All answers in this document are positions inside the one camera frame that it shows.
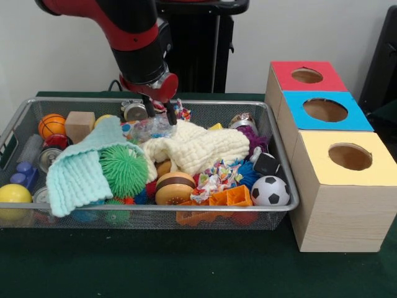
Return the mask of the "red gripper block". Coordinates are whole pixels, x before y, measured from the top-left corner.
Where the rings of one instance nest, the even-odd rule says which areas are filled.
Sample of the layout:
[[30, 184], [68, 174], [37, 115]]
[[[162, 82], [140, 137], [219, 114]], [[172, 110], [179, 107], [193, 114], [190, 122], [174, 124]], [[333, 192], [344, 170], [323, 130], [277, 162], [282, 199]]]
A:
[[142, 94], [143, 104], [149, 118], [154, 118], [156, 113], [151, 98], [163, 103], [166, 108], [167, 119], [170, 125], [177, 125], [174, 106], [170, 100], [175, 96], [179, 84], [176, 74], [166, 72], [157, 81], [151, 84], [133, 84], [122, 75], [119, 76], [121, 85], [133, 92]]

